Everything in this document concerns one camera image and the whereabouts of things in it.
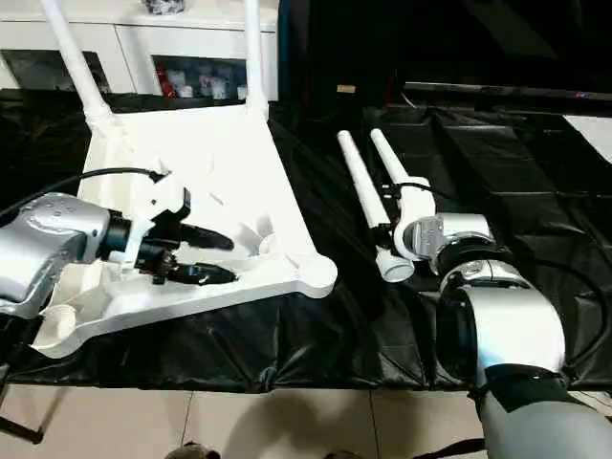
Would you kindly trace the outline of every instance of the cable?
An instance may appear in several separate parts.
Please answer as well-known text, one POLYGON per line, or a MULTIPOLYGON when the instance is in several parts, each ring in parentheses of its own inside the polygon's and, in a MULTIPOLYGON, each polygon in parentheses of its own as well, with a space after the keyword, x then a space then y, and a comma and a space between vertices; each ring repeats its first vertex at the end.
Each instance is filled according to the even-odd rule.
POLYGON ((441 196, 445 199, 448 199, 449 201, 455 201, 457 203, 461 203, 461 200, 457 196, 452 196, 448 193, 445 193, 444 191, 441 191, 437 188, 433 188, 429 185, 414 184, 414 183, 409 182, 409 183, 401 183, 401 184, 394 184, 394 185, 383 185, 382 189, 385 189, 385 190, 392 189, 393 191, 397 191, 397 190, 402 189, 405 186, 409 186, 411 188, 419 188, 424 191, 429 191, 431 194, 441 196))
POLYGON ((16 203, 0 210, 0 219, 5 217, 6 215, 13 213, 19 210, 21 207, 25 206, 29 201, 33 201, 34 199, 40 198, 50 191, 54 191, 55 189, 61 188, 73 182, 79 182, 81 180, 90 179, 92 177, 98 177, 100 175, 112 175, 112 174, 141 174, 149 177, 153 182, 159 182, 161 178, 164 176, 154 170, 142 169, 140 167, 107 167, 104 169, 96 169, 90 170, 89 172, 83 172, 82 174, 74 175, 72 177, 68 177, 67 179, 60 180, 59 182, 55 182, 49 186, 45 186, 40 189, 36 193, 27 196, 16 203))
POLYGON ((459 456, 463 454, 469 454, 471 452, 480 452, 485 450, 485 439, 484 438, 469 438, 466 440, 460 440, 448 445, 445 448, 438 449, 434 452, 428 452, 427 454, 420 454, 413 456, 412 459, 441 459, 443 457, 459 456))
POLYGON ((605 299, 605 294, 590 277, 587 277, 580 271, 577 271, 574 268, 571 268, 570 266, 564 265, 562 263, 557 263, 555 261, 541 260, 538 258, 517 258, 519 260, 529 261, 530 263, 533 263, 535 265, 540 265, 547 268, 555 268, 557 270, 572 275, 574 278, 580 280, 584 285, 586 285, 591 290, 591 292, 593 292, 593 295, 595 296, 598 304, 600 305, 601 326, 599 332, 591 339, 591 341, 584 347, 584 349, 578 352, 571 359, 568 359, 566 362, 568 368, 573 371, 576 371, 576 367, 582 365, 583 363, 591 359, 593 355, 603 346, 606 339, 610 335, 610 318, 612 317, 612 314, 610 312, 610 305, 605 299))

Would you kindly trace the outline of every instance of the floor tile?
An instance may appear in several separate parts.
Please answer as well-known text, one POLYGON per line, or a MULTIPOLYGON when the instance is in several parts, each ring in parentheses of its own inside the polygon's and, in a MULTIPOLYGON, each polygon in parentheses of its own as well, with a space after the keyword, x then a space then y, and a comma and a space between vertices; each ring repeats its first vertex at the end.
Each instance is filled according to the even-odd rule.
POLYGON ((13 385, 0 414, 40 445, 0 433, 7 459, 164 459, 181 444, 190 392, 13 385))
POLYGON ((223 459, 323 459, 338 450, 376 459, 368 395, 321 389, 196 393, 186 441, 213 448, 223 459))
MULTIPOLYGON (((467 438, 482 438, 473 401, 465 392, 372 393, 381 459, 409 459, 467 438)), ((457 456, 484 459, 484 451, 457 456)))
POLYGON ((605 392, 570 392, 584 404, 594 407, 604 416, 612 416, 612 398, 605 392))

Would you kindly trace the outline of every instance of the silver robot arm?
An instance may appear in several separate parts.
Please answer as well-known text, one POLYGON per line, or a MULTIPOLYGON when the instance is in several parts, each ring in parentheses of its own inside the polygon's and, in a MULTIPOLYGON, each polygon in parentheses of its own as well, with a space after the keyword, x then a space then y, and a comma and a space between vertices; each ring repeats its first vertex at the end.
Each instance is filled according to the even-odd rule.
POLYGON ((441 298, 439 359, 476 387, 492 459, 612 456, 610 423, 560 380, 557 311, 516 268, 494 259, 463 263, 446 274, 441 298))
POLYGON ((0 314, 36 317, 67 264, 91 264, 97 259, 121 262, 130 244, 136 245, 133 268, 151 274, 154 283, 235 280, 234 273, 218 266, 177 262, 173 251, 181 242, 196 248, 233 248, 222 234, 182 224, 188 214, 185 192, 178 211, 163 210, 153 218, 153 228, 141 234, 132 231, 133 222, 119 212, 74 196, 49 193, 31 201, 0 228, 0 314))
POLYGON ((610 423, 560 380, 565 338, 550 301, 496 245, 483 215, 436 213, 428 181, 405 172, 380 130, 370 137, 393 182, 385 197, 397 200, 400 218, 392 225, 350 134, 338 135, 368 225, 378 232, 377 264, 389 282, 409 278, 419 261, 443 278, 438 358, 475 387, 489 457, 612 457, 610 423))

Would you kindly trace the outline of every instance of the white plastic tube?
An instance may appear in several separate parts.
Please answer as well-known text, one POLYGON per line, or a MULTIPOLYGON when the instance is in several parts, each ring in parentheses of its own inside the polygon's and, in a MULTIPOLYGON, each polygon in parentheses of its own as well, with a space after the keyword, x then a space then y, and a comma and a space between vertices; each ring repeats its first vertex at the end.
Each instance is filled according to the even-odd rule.
MULTIPOLYGON (((338 142, 344 153, 346 165, 351 172, 368 227, 375 228, 381 224, 389 224, 389 216, 386 214, 381 197, 372 183, 370 174, 367 173, 367 168, 351 134, 348 131, 338 132, 338 142)), ((414 265, 410 260, 393 255, 389 249, 382 247, 376 249, 378 251, 376 264, 385 281, 402 282, 412 276, 414 265)))
POLYGON ((64 59, 76 91, 83 102, 83 112, 88 120, 111 116, 111 110, 102 99, 85 57, 75 41, 70 27, 56 0, 40 0, 47 21, 54 31, 59 51, 64 59))
POLYGON ((243 0, 245 7, 245 36, 247 38, 247 107, 263 112, 268 119, 268 99, 264 93, 261 54, 261 21, 259 1, 243 0))
POLYGON ((389 176, 394 184, 402 184, 410 180, 410 176, 405 171, 404 166, 400 163, 397 155, 391 148, 383 132, 380 129, 373 129, 370 133, 372 142, 376 145, 376 149, 381 155, 384 167, 386 167, 389 176))

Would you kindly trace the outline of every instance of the black tablecloth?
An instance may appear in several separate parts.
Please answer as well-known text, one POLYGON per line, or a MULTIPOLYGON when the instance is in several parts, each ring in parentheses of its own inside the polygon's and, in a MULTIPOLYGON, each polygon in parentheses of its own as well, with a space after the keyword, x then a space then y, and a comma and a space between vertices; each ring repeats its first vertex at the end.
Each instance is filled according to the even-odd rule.
MULTIPOLYGON (((116 112, 205 103, 149 96, 108 100, 116 112)), ((425 269, 400 285, 380 280, 336 142, 341 128, 351 129, 375 182, 387 178, 367 134, 380 127, 411 175, 429 178, 465 203, 436 197, 439 210, 485 213, 512 251, 568 264, 610 296, 612 165, 563 118, 406 107, 309 118, 277 104, 269 125, 317 249, 338 265, 328 297, 284 295, 151 324, 91 339, 59 361, 19 344, 32 339, 32 327, 25 333, 23 320, 2 317, 7 381, 232 392, 464 388, 435 356, 437 279, 425 269)), ((77 98, 59 93, 0 92, 0 135, 0 208, 78 173, 89 141, 77 98)), ((575 355, 600 326, 589 288, 559 270, 523 269, 558 308, 567 355, 575 355)), ((579 369, 574 387, 612 388, 611 356, 612 339, 579 369)))

